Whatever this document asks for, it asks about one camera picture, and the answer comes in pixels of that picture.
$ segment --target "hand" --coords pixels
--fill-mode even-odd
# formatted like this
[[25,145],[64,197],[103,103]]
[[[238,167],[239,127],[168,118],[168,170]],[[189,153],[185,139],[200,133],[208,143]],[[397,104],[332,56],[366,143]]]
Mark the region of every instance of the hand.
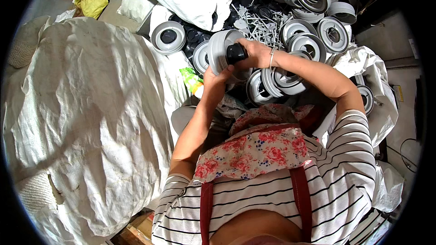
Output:
[[250,67],[257,67],[257,68],[270,67],[270,60],[271,60],[270,53],[272,48],[265,46],[264,44],[258,41],[248,41],[245,38],[239,38],[236,40],[236,42],[243,45],[248,52],[248,58],[237,62],[236,68],[247,69]]
[[213,73],[212,68],[208,67],[203,76],[204,90],[201,101],[204,102],[204,104],[215,109],[224,97],[225,82],[230,78],[234,70],[235,67],[229,65],[217,76]]

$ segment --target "shirt sleeve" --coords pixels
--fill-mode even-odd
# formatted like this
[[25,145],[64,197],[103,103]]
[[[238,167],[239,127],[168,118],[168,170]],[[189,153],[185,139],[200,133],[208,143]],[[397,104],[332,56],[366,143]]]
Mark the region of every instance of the shirt sleeve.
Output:
[[365,114],[358,110],[344,112],[336,120],[323,152],[325,154],[317,161],[317,167],[324,181],[331,183],[338,176],[347,174],[351,183],[366,190],[371,201],[375,159]]
[[183,195],[183,192],[186,190],[185,188],[188,186],[189,182],[190,179],[182,174],[175,173],[168,176],[159,200],[159,204],[154,211],[155,215],[153,219],[152,231],[154,231],[156,224],[162,221],[169,206],[172,205],[172,203],[178,197]]

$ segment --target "woman's right hand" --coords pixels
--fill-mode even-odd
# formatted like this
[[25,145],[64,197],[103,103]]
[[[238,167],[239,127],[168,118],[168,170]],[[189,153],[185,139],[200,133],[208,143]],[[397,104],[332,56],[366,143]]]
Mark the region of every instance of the woman's right hand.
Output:
[[248,52],[248,58],[239,61],[235,64],[235,67],[238,69],[247,69],[247,68],[268,68],[270,67],[271,61],[271,48],[265,46],[264,44],[258,41],[248,41],[245,38],[239,38],[236,42],[240,43],[245,47]]

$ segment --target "woman's left hand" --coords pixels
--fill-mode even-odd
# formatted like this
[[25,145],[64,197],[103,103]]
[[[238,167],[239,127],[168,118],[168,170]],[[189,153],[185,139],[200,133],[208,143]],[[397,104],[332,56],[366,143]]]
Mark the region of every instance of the woman's left hand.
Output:
[[213,73],[211,67],[208,67],[204,73],[204,90],[203,96],[201,97],[201,100],[206,105],[215,109],[215,107],[224,97],[225,82],[228,78],[230,78],[234,70],[235,67],[233,65],[229,65],[217,76]]

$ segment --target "striped shirt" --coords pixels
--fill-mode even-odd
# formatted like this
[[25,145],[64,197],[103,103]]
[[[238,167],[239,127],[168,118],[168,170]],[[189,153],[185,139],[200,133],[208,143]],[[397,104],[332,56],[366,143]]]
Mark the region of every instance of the striped shirt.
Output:
[[[312,243],[344,244],[371,208],[375,160],[368,120],[357,110],[336,121],[323,148],[305,137],[312,161],[304,167],[312,204]],[[209,236],[235,216],[251,209],[277,212],[301,228],[289,170],[250,180],[215,179]],[[201,183],[171,174],[164,187],[152,228],[158,244],[201,244]]]

